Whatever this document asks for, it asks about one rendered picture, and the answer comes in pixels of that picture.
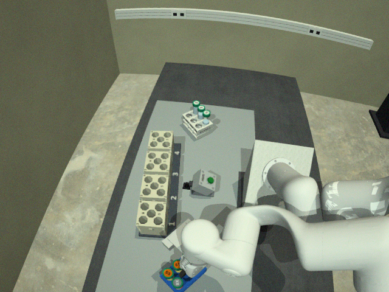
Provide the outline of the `cream bucket adapter with holes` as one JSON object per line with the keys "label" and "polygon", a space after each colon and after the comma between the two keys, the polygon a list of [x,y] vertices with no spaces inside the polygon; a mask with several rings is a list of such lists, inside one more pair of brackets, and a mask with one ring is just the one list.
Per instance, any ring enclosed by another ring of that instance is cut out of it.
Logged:
{"label": "cream bucket adapter with holes", "polygon": [[169,175],[143,174],[140,199],[141,201],[167,202],[169,209],[170,188]]}
{"label": "cream bucket adapter with holes", "polygon": [[147,151],[144,174],[169,175],[171,178],[172,166],[170,151]]}
{"label": "cream bucket adapter with holes", "polygon": [[139,200],[136,226],[140,234],[167,236],[167,202]]}
{"label": "cream bucket adapter with holes", "polygon": [[[172,139],[173,138],[173,139]],[[148,151],[170,151],[173,161],[174,135],[173,131],[151,131]]]}

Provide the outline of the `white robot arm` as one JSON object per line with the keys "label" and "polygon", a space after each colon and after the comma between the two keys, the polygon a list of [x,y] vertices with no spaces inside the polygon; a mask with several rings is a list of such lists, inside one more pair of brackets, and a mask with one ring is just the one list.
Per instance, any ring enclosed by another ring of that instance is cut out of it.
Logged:
{"label": "white robot arm", "polygon": [[221,238],[211,221],[188,218],[163,245],[183,253],[183,266],[209,264],[244,277],[252,270],[260,227],[279,225],[291,233],[305,270],[353,270],[357,292],[389,292],[389,176],[329,182],[322,188],[322,205],[315,179],[295,171],[286,158],[266,164],[263,182],[285,209],[236,208],[225,219]]}

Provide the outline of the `green tube cap with grey x8 dot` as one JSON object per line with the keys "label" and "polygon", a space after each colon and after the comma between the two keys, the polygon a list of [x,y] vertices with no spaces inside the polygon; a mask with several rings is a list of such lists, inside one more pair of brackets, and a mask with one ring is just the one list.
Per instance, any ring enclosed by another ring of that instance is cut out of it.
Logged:
{"label": "green tube cap with grey x8 dot", "polygon": [[172,281],[171,281],[171,284],[172,286],[177,289],[177,290],[180,290],[182,287],[183,287],[183,280],[180,278],[180,277],[175,277]]}

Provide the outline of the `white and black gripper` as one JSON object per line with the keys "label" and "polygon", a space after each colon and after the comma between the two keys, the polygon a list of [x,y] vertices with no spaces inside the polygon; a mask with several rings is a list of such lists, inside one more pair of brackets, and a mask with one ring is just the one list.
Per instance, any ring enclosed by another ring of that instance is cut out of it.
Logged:
{"label": "white and black gripper", "polygon": [[183,260],[183,255],[180,259],[180,268],[182,269],[182,271],[179,273],[179,277],[180,278],[183,278],[185,275],[189,276],[190,278],[193,278],[194,276],[196,276],[198,273],[200,273],[207,265],[204,265],[202,267],[200,266],[193,266],[193,265],[185,265],[183,266],[181,264],[181,261]]}

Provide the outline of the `blue tube rack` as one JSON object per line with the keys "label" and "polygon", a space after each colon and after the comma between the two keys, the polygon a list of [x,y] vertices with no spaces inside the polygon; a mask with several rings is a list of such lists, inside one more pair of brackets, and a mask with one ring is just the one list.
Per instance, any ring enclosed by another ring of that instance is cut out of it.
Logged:
{"label": "blue tube rack", "polygon": [[[170,268],[174,271],[174,277],[179,277],[179,273],[175,272],[175,270],[173,269],[173,266],[171,265]],[[174,292],[184,292],[188,287],[190,287],[195,281],[197,281],[204,273],[206,272],[206,267],[200,272],[197,274],[197,276],[193,277],[193,278],[190,278],[188,277],[187,275],[185,275],[183,278],[181,278],[184,282],[183,284],[183,287],[180,289],[180,290],[177,290],[175,289],[172,284],[171,284],[171,281],[172,280],[166,280],[166,278],[163,277],[163,275],[161,274],[160,277],[162,278],[162,280],[174,291]]]}

